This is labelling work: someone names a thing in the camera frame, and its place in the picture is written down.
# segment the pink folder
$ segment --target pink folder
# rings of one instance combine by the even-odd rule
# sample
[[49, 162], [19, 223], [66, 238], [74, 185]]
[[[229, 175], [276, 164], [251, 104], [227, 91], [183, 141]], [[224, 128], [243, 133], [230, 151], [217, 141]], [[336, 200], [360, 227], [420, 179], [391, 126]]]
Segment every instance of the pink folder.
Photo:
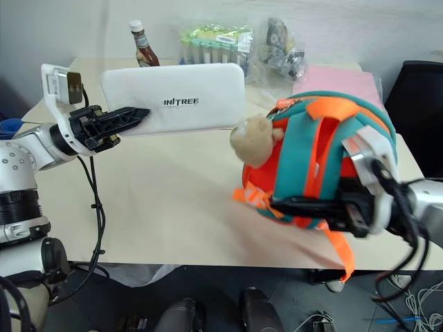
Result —
[[328, 90], [354, 95], [385, 111], [377, 91], [374, 75], [329, 66], [311, 65], [304, 82], [296, 83], [293, 93]]

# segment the white table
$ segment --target white table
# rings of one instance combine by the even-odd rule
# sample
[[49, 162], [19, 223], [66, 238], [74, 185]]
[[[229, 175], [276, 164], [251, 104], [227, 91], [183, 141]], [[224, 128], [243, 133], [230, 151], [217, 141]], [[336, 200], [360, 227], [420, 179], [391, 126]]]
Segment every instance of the white table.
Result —
[[[82, 74], [91, 103], [106, 109], [99, 74], [129, 66], [136, 66], [135, 60], [76, 59], [71, 70]], [[265, 114], [273, 106], [257, 89], [248, 86], [246, 93], [249, 116]], [[25, 120], [53, 122], [43, 102]], [[242, 163], [228, 138], [226, 130], [123, 138], [118, 146], [98, 154], [100, 198], [107, 215], [106, 254], [100, 261], [341, 268], [321, 231], [274, 223], [231, 199], [240, 186]], [[401, 136], [397, 151], [401, 178], [422, 176]], [[51, 236], [62, 240], [69, 259], [88, 261], [96, 242], [96, 217], [89, 208], [93, 195], [79, 162], [39, 172], [37, 183], [44, 214], [53, 225]], [[363, 270], [392, 268], [408, 250], [388, 232], [367, 239], [349, 235], [349, 242], [356, 268]], [[425, 269], [441, 269], [442, 261], [443, 250], [432, 245]]]

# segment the white shoe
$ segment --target white shoe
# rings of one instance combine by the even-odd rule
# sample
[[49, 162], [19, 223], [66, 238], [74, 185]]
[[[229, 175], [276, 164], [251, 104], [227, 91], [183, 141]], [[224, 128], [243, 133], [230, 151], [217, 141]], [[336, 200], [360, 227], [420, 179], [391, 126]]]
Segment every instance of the white shoe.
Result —
[[333, 282], [327, 282], [326, 287], [333, 293], [339, 293], [345, 288], [345, 283], [341, 280], [334, 280]]

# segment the plush teddy bear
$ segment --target plush teddy bear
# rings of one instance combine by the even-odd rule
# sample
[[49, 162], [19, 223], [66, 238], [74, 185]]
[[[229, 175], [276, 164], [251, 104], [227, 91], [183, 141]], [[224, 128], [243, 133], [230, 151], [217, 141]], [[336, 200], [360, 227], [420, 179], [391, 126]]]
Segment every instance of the plush teddy bear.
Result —
[[254, 168], [265, 164], [275, 143], [282, 140], [284, 131], [273, 128], [272, 121], [264, 116], [247, 118], [230, 133], [230, 145], [238, 158]]

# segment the bag of test tubes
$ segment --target bag of test tubes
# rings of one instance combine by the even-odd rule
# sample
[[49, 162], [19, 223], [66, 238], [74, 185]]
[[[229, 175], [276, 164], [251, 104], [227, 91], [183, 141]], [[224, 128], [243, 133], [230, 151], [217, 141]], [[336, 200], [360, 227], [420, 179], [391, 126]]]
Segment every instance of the bag of test tubes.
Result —
[[235, 63], [248, 71], [253, 31], [247, 26], [202, 24], [180, 35], [180, 64]]

